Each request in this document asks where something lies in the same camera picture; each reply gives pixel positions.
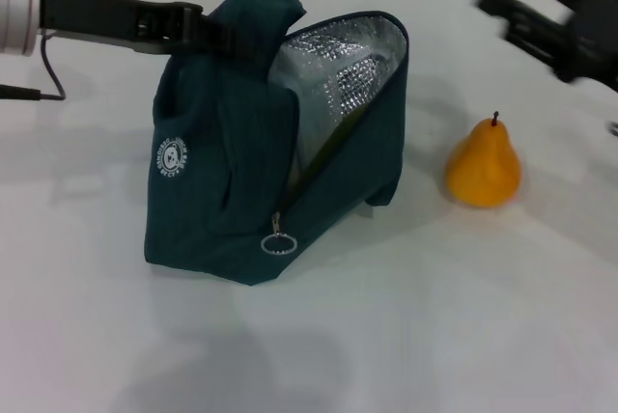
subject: zipper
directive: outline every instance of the zipper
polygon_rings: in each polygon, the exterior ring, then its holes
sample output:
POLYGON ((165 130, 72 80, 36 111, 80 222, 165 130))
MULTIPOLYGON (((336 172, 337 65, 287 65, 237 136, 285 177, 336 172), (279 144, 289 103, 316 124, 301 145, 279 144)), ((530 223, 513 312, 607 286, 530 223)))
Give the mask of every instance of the zipper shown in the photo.
MULTIPOLYGON (((397 67, 397 69, 393 72, 391 77, 388 79, 388 81, 382 86, 381 90, 374 96, 372 102, 376 102, 380 98, 380 96, 384 93, 384 91, 389 88, 390 83, 392 83, 394 80, 399 78, 399 75, 402 73, 402 70, 407 70, 407 63, 409 60, 409 38, 407 36, 406 27, 404 26, 404 24, 401 23, 399 19, 394 17, 392 14, 384 13, 384 12, 377 12, 377 11, 359 12, 359 13, 354 13, 354 14, 344 14, 344 15, 341 15, 341 16, 338 16, 332 19, 327 19, 317 24, 305 27, 304 29, 301 29, 297 32, 294 32, 288 35, 284 39, 284 41, 288 41, 305 32, 318 29, 324 25, 337 22, 339 20, 354 19, 356 17, 371 16, 371 15, 372 16, 379 15, 379 16, 382 16, 388 19, 390 22, 395 24, 397 28, 400 29, 400 31, 402 32, 402 34, 404 35, 406 39, 406 55, 404 56, 404 59, 402 60, 401 64, 397 67)), ((364 112, 360 113, 360 115, 355 120, 355 122, 353 122, 350 128, 350 131, 358 127, 363 122, 363 120, 367 118, 367 115, 370 114, 374 108, 375 106, 367 106, 364 109, 364 112)), ((326 167, 330 165, 330 162, 336 158, 338 153, 341 151, 341 148, 345 144, 346 139, 344 139, 339 145, 337 145, 331 151, 328 158, 325 161, 323 161, 323 163, 316 170, 313 170, 309 174, 306 174, 306 175, 309 175, 309 177, 307 176, 301 177, 300 180, 296 182, 295 187, 292 189, 292 191, 289 194, 287 195, 285 194, 285 188, 284 188, 282 196, 281 196, 281 202, 279 203, 275 213, 273 213, 272 216, 270 217, 270 222, 272 225, 272 234, 269 234, 264 239, 262 239, 262 250, 264 250, 264 252, 271 254, 273 256, 287 256, 295 252, 296 249, 298 249, 297 239, 289 234, 281 232, 281 217, 284 214, 290 213, 290 211, 293 210, 293 207, 295 206, 295 203, 298 200, 298 198, 300 198, 300 196, 307 191, 309 186, 311 186, 311 184, 313 183, 313 180, 317 179, 322 174, 322 172, 326 169, 326 167), (290 242, 290 247, 288 249, 284 249, 280 251, 269 249, 267 247, 267 243, 273 239, 287 240, 290 242)))
POLYGON ((288 256, 292 252, 295 252, 298 249, 298 241, 295 237, 290 236, 289 234, 281 233, 281 228, 279 226, 279 220, 281 219, 281 213, 276 212, 272 215, 270 219, 272 222, 272 234, 269 234, 264 239, 262 239, 262 250, 267 254, 271 254, 272 256, 288 256), (287 248, 285 249, 274 249, 268 246, 268 243, 272 240, 283 241, 287 243, 287 248))

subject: black cable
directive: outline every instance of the black cable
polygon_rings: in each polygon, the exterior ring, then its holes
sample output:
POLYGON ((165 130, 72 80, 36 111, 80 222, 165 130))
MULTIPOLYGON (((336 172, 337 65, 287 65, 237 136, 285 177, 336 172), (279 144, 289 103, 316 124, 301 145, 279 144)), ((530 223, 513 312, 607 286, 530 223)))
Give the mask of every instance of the black cable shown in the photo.
POLYGON ((52 35, 48 35, 45 32, 43 32, 42 37, 41 37, 41 57, 42 57, 42 63, 45 65, 45 69, 47 70, 49 77, 54 82, 54 85, 56 85, 56 89, 58 90, 58 95, 41 94, 41 99, 50 99, 52 101, 64 101, 65 99, 67 99, 67 94, 65 93, 65 89, 62 86, 62 83, 60 83, 60 80, 58 79, 56 72, 54 72, 54 69, 49 64, 49 59, 47 58, 47 41, 51 39, 52 37, 53 37, 52 35))

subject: silver foil lining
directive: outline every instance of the silver foil lining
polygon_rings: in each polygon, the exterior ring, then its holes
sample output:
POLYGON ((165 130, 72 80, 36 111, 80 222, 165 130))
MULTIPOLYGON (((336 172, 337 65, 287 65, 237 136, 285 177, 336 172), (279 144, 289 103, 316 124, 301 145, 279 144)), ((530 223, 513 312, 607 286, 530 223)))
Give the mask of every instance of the silver foil lining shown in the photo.
POLYGON ((401 30, 379 15, 338 20, 281 46, 269 80, 298 96, 298 172, 343 119, 376 97, 405 53, 401 30))

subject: silver cylinder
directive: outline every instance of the silver cylinder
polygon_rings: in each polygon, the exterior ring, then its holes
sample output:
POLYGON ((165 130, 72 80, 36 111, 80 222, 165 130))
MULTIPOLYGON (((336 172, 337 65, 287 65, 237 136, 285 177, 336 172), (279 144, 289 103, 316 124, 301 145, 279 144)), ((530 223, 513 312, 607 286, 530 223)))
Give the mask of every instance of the silver cylinder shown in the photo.
POLYGON ((0 0, 0 52, 30 56, 39 30, 41 0, 0 0))

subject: black robotic arm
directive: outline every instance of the black robotic arm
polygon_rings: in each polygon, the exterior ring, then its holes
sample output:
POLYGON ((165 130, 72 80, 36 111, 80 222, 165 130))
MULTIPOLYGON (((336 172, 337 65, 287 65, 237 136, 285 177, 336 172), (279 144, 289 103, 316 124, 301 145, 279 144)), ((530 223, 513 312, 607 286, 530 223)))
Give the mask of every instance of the black robotic arm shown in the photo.
POLYGON ((518 0, 478 0, 486 14, 507 20, 504 39, 571 83, 590 78, 618 92, 618 0, 557 0, 571 10, 563 24, 518 0))
POLYGON ((0 99, 64 99, 45 53, 52 37, 95 41, 150 54, 211 53, 247 59, 252 45, 189 3, 138 0, 0 0, 0 53, 29 56, 42 34, 42 58, 59 95, 0 85, 0 99))

